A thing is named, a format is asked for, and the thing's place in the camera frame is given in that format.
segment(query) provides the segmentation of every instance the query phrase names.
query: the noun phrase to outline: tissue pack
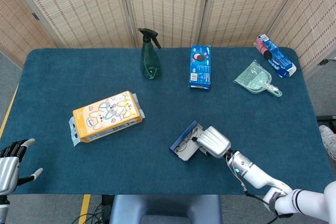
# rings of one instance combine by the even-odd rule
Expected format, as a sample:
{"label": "tissue pack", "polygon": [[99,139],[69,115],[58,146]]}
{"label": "tissue pack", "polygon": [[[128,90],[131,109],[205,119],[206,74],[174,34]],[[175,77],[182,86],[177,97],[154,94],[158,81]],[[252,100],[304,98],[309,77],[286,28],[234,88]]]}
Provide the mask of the tissue pack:
{"label": "tissue pack", "polygon": [[70,118],[74,145],[93,140],[142,122],[144,113],[136,94],[125,91],[76,109]]}

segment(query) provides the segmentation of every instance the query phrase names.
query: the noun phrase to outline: spray bottle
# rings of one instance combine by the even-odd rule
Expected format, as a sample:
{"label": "spray bottle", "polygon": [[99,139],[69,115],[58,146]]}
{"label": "spray bottle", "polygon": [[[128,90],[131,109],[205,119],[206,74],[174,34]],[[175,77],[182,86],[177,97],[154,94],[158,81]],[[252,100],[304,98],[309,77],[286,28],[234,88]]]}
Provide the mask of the spray bottle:
{"label": "spray bottle", "polygon": [[156,46],[161,48],[156,39],[158,33],[147,28],[139,28],[139,31],[143,34],[140,70],[146,78],[154,79],[161,74],[161,64],[151,42],[153,40]]}

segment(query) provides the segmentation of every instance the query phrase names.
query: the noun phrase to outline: black cable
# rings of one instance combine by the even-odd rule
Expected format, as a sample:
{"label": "black cable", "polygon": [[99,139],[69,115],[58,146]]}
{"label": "black cable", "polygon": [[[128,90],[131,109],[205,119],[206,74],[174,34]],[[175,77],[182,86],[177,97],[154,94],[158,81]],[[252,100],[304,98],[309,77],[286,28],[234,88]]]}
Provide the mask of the black cable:
{"label": "black cable", "polygon": [[250,194],[248,191],[244,191],[245,195],[247,197],[255,198],[257,200],[260,200],[262,203],[266,204],[268,206],[268,203],[264,201],[263,199],[259,198],[258,196],[255,196],[254,194]]}
{"label": "black cable", "polygon": [[99,219],[98,219],[98,217],[97,217],[96,215],[93,215],[93,214],[83,214],[83,215],[78,216],[78,217],[77,217],[71,224],[75,224],[75,222],[76,222],[80,217],[85,216],[85,215],[94,216],[94,217],[96,217],[96,219],[99,221]]}
{"label": "black cable", "polygon": [[100,206],[101,206],[101,203],[96,207],[95,211],[93,212],[94,215],[96,215],[96,212],[97,212],[97,210]]}
{"label": "black cable", "polygon": [[91,219],[91,223],[92,223],[94,217],[97,219],[97,221],[95,222],[95,224],[96,224],[96,223],[98,223],[98,224],[103,223],[103,222],[97,217],[97,215],[99,215],[99,214],[101,214],[101,213],[102,213],[102,212],[99,212],[99,213],[97,213],[96,215],[91,216],[91,217],[88,218],[86,221],[84,221],[82,224],[87,223],[90,219]]}
{"label": "black cable", "polygon": [[275,217],[273,220],[271,220],[270,222],[266,223],[266,224],[271,224],[273,223],[274,221],[276,221],[278,219],[278,217]]}

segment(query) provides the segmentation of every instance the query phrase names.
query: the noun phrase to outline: chair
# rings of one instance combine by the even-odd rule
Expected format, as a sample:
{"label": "chair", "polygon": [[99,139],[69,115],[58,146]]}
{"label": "chair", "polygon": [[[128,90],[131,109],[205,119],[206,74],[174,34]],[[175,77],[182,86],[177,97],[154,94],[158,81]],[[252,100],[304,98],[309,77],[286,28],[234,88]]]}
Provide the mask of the chair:
{"label": "chair", "polygon": [[222,224],[219,195],[116,195],[110,224]]}

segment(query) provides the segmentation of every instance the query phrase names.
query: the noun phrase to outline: dustpan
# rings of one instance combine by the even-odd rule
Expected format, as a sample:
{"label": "dustpan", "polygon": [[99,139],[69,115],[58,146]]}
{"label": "dustpan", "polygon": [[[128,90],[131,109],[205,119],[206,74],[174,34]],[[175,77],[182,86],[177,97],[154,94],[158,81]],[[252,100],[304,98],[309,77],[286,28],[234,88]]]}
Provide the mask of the dustpan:
{"label": "dustpan", "polygon": [[253,94],[260,93],[264,90],[272,93],[276,97],[282,96],[282,92],[271,84],[272,76],[261,65],[254,60],[244,72],[242,72],[234,82],[243,86]]}

